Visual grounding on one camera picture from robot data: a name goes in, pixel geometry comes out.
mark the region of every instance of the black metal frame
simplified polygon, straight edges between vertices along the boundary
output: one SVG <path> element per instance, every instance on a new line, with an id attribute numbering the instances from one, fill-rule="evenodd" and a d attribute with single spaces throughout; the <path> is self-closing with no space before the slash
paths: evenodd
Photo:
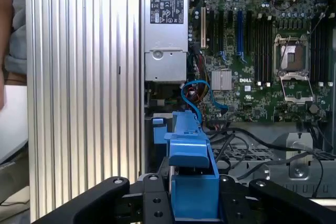
<path id="1" fill-rule="evenodd" d="M 109 178 L 34 224 L 175 223 L 164 166 L 160 170 L 163 176 L 150 174 L 132 185 L 126 178 Z M 219 194 L 220 218 L 227 224 L 332 224 L 336 219 L 336 212 L 269 180 L 253 180 L 247 188 L 229 176 L 221 176 Z"/>

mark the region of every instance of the ridged metal panel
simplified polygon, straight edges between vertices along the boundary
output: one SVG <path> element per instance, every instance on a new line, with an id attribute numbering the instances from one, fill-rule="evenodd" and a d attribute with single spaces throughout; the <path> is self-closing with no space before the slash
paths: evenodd
<path id="1" fill-rule="evenodd" d="M 139 0 L 26 0 L 34 221 L 140 171 Z"/>
<path id="2" fill-rule="evenodd" d="M 231 90 L 232 89 L 232 71 L 221 70 L 211 72 L 212 90 Z"/>

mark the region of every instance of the power supply label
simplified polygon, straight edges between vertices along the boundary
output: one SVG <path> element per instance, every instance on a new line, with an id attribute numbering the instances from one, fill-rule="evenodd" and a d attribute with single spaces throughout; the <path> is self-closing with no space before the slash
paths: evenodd
<path id="1" fill-rule="evenodd" d="M 183 0 L 151 0 L 151 24 L 183 24 Z"/>

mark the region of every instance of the motherboard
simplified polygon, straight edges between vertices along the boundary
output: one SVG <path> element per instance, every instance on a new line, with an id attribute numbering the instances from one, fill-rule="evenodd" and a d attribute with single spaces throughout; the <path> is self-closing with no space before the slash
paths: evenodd
<path id="1" fill-rule="evenodd" d="M 205 120 L 328 119 L 335 13 L 326 0 L 197 0 L 189 21 L 215 100 L 228 105 L 221 111 L 208 93 L 198 104 Z"/>

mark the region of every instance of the cable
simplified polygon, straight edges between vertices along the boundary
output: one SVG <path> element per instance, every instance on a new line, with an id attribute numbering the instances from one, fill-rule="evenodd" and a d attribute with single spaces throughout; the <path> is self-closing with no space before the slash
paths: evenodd
<path id="1" fill-rule="evenodd" d="M 316 30 L 317 26 L 319 25 L 319 23 L 321 22 L 321 20 L 324 18 L 327 10 L 329 9 L 329 5 L 327 5 L 327 7 L 325 8 L 323 15 L 320 16 L 319 21 L 316 23 L 316 25 L 314 26 L 314 28 L 309 32 L 308 37 L 311 37 L 311 35 L 313 34 L 313 32 Z"/>
<path id="2" fill-rule="evenodd" d="M 0 205 L 0 207 L 10 207 L 10 206 L 14 206 L 14 205 L 25 205 L 29 202 L 30 200 L 26 201 L 26 202 L 15 202 L 15 203 L 9 203 L 9 204 L 5 204 L 5 205 Z"/>
<path id="3" fill-rule="evenodd" d="M 218 154 L 218 155 L 216 156 L 216 158 L 215 158 L 215 162 L 216 162 L 216 163 L 220 160 L 220 158 L 221 158 L 222 154 L 224 153 L 225 149 L 228 147 L 228 145 L 230 144 L 230 142 L 231 142 L 235 137 L 236 137 L 235 134 L 231 134 L 229 137 L 227 137 L 226 142 L 223 144 L 222 148 L 221 148 L 220 151 L 219 151 L 219 154 Z"/>
<path id="4" fill-rule="evenodd" d="M 324 133 L 321 131 L 319 125 L 318 125 L 318 124 L 316 124 L 316 125 L 312 124 L 312 126 L 318 130 L 318 132 L 320 133 L 320 135 L 323 137 L 324 141 L 325 141 L 327 144 L 329 144 L 329 146 L 330 146 L 331 148 L 333 148 L 332 143 L 326 138 L 326 136 L 324 135 Z"/>
<path id="5" fill-rule="evenodd" d="M 252 173 L 254 173 L 255 171 L 257 171 L 259 168 L 261 168 L 263 165 L 283 165 L 283 164 L 287 164 L 287 163 L 290 163 L 294 160 L 297 160 L 299 158 L 303 158 L 303 157 L 306 157 L 308 156 L 309 153 L 308 152 L 304 152 L 304 153 L 300 153 L 298 155 L 295 155 L 289 159 L 283 159 L 283 160 L 271 160 L 271 161 L 265 161 L 265 162 L 262 162 L 258 165 L 256 165 L 255 167 L 253 167 L 251 170 L 249 170 L 247 173 L 237 177 L 237 180 L 242 180 L 244 178 L 247 178 L 248 176 L 250 176 Z"/>
<path id="6" fill-rule="evenodd" d="M 209 87 L 209 90 L 210 90 L 210 94 L 211 94 L 211 100 L 212 100 L 212 103 L 213 105 L 215 105 L 217 108 L 221 109 L 221 110 L 227 110 L 228 107 L 227 105 L 224 105 L 224 104 L 220 104 L 218 102 L 215 101 L 214 99 L 214 95 L 212 93 L 212 90 L 211 90 L 211 87 L 209 85 L 209 83 L 207 83 L 206 81 L 203 81 L 203 80 L 196 80 L 196 81 L 190 81 L 190 82 L 187 82 L 183 88 L 181 89 L 181 97 L 182 99 L 187 103 L 189 104 L 196 112 L 197 114 L 197 118 L 198 118 L 198 121 L 201 123 L 202 122 L 202 115 L 201 115 L 201 112 L 199 111 L 199 109 L 191 102 L 189 101 L 186 97 L 185 97 L 185 94 L 184 94 L 184 89 L 189 86 L 189 85 L 192 85 L 192 84 L 198 84 L 198 83 L 203 83 L 203 84 L 206 84 L 208 87 Z"/>
<path id="7" fill-rule="evenodd" d="M 248 143 L 247 143 L 242 137 L 240 137 L 240 136 L 236 136 L 236 138 L 244 142 L 244 144 L 246 145 L 246 150 L 245 150 L 245 153 L 243 154 L 243 156 L 239 159 L 239 161 L 238 161 L 236 164 L 234 164 L 234 165 L 232 166 L 231 169 L 234 169 L 234 168 L 237 167 L 242 161 L 244 161 L 244 159 L 246 158 L 246 156 L 247 156 L 247 154 L 248 154 L 248 151 L 250 150 L 250 147 L 249 147 Z"/>
<path id="8" fill-rule="evenodd" d="M 244 133 L 245 135 L 247 135 L 247 136 L 253 138 L 253 139 L 254 139 L 256 142 L 258 142 L 259 144 L 268 147 L 269 149 L 275 149 L 275 150 L 279 150 L 279 151 L 288 151 L 288 152 L 298 152 L 299 154 L 296 155 L 296 156 L 294 156 L 294 157 L 297 157 L 297 156 L 299 156 L 300 154 L 304 154 L 304 153 L 301 153 L 301 152 L 305 152 L 306 155 L 308 155 L 308 154 L 313 155 L 313 157 L 319 162 L 319 164 L 320 164 L 320 166 L 321 166 L 321 176 L 320 176 L 320 180 L 319 180 L 319 182 L 318 182 L 318 184 L 317 184 L 317 187 L 316 187 L 316 189 L 315 189 L 315 191 L 314 191 L 312 197 L 316 197 L 316 196 L 317 196 L 317 192 L 318 192 L 319 187 L 320 187 L 320 185 L 321 185 L 321 183 L 322 183 L 324 169 L 323 169 L 322 162 L 320 161 L 320 159 L 318 158 L 318 156 L 313 152 L 313 150 L 303 150 L 303 149 L 298 149 L 298 148 L 288 148 L 288 147 L 282 147 L 282 146 L 278 146 L 278 145 L 274 145 L 274 144 L 269 144 L 269 143 L 264 142 L 263 140 L 261 140 L 261 139 L 258 138 L 257 136 L 253 135 L 252 133 L 250 133 L 250 132 L 248 132 L 248 131 L 246 131 L 246 130 L 244 130 L 244 129 L 240 129 L 240 128 L 236 128 L 236 127 L 231 127 L 231 128 L 227 128 L 227 129 L 222 129 L 222 130 L 221 130 L 222 133 L 230 132 L 230 131 L 232 131 L 232 132 L 235 132 L 235 131 L 237 131 L 237 132 L 242 132 L 242 133 Z"/>

